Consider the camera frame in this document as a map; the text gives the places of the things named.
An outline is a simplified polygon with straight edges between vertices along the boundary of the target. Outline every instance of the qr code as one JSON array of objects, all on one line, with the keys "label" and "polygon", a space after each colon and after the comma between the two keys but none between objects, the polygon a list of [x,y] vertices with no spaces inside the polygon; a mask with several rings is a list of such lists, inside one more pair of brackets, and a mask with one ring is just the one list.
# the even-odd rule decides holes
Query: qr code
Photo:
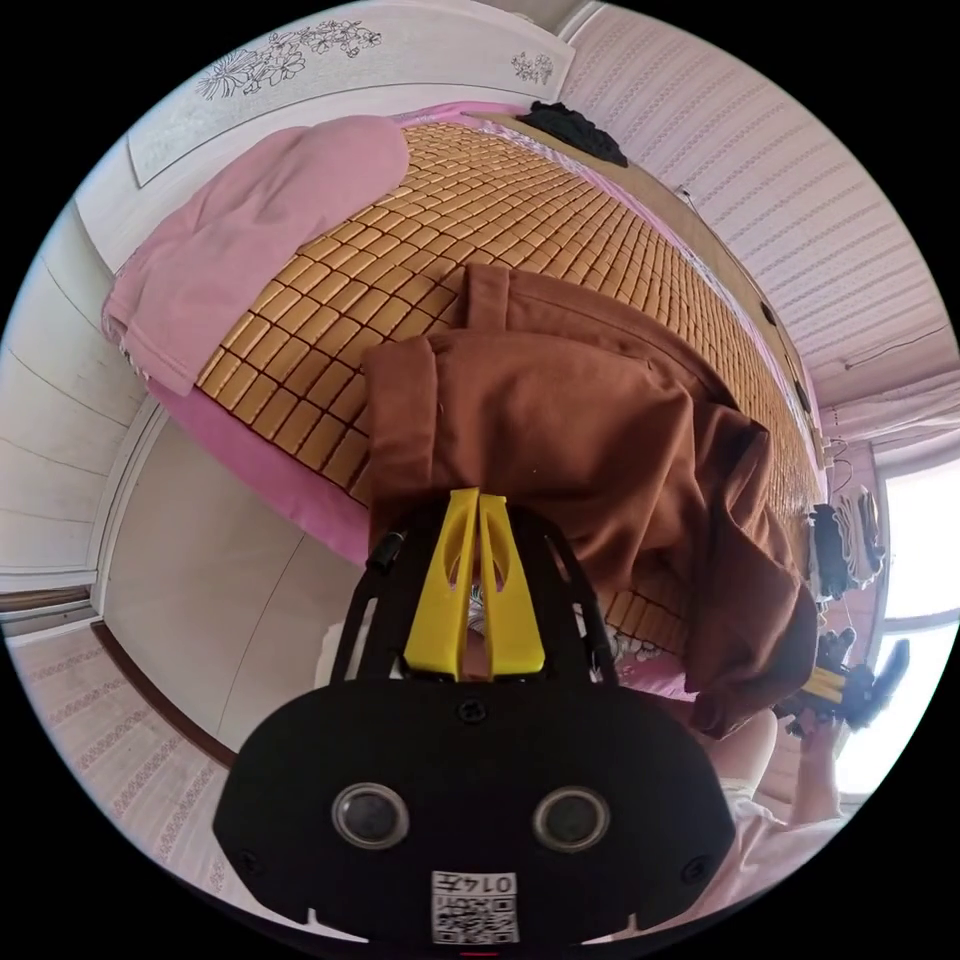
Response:
[{"label": "qr code", "polygon": [[433,874],[433,942],[518,943],[515,874]]}]

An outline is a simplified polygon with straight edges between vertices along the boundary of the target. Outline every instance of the black cable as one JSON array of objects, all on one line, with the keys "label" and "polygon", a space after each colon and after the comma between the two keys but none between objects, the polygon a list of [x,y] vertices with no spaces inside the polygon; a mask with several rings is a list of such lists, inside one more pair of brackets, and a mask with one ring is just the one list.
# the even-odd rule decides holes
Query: black cable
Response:
[{"label": "black cable", "polygon": [[849,460],[844,460],[842,457],[835,457],[833,463],[834,466],[838,463],[845,463],[850,469],[850,476],[833,491],[834,496],[836,496],[853,479],[853,464],[851,464]]},{"label": "black cable", "polygon": [[921,333],[919,337],[914,337],[912,340],[904,340],[903,343],[894,343],[889,347],[885,347],[879,353],[871,354],[869,357],[865,357],[863,360],[854,360],[852,363],[847,361],[843,365],[844,370],[852,370],[854,367],[861,367],[865,363],[870,363],[872,360],[879,360],[885,353],[890,353],[891,350],[899,350],[901,347],[911,347],[915,343],[919,343],[921,340],[926,340],[927,337],[932,337],[935,333],[940,333],[942,330],[946,330],[946,326],[937,327],[936,330],[928,330],[926,333]]}]

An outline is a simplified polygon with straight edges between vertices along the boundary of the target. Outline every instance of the flower drawing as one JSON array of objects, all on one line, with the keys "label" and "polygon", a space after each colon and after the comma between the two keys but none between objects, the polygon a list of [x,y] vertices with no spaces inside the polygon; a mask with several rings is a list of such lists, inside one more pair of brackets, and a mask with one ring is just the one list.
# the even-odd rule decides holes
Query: flower drawing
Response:
[{"label": "flower drawing", "polygon": [[337,47],[353,59],[381,39],[360,20],[321,20],[299,30],[273,33],[253,50],[235,50],[218,60],[197,81],[197,92],[206,100],[232,97],[238,90],[249,96],[265,84],[275,87],[293,80],[306,67],[308,54],[321,56]]},{"label": "flower drawing", "polygon": [[537,54],[536,59],[531,59],[527,56],[527,51],[523,50],[510,62],[521,80],[542,83],[546,86],[547,81],[553,76],[553,60],[543,53]]}]

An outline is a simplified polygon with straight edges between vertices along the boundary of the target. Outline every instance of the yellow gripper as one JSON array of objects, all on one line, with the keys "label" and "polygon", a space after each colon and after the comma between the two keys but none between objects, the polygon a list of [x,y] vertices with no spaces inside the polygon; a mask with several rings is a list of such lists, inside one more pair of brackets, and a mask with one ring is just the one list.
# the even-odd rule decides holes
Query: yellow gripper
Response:
[{"label": "yellow gripper", "polygon": [[404,650],[416,672],[461,678],[477,526],[490,678],[537,674],[544,651],[504,497],[454,490]]}]

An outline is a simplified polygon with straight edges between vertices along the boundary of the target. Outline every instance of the white wall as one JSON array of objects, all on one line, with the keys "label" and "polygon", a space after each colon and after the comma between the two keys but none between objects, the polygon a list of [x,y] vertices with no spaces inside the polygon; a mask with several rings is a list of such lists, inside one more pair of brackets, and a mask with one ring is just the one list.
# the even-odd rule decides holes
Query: white wall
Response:
[{"label": "white wall", "polygon": [[111,279],[71,201],[0,345],[0,593],[94,580],[109,474],[144,399],[99,331]]}]

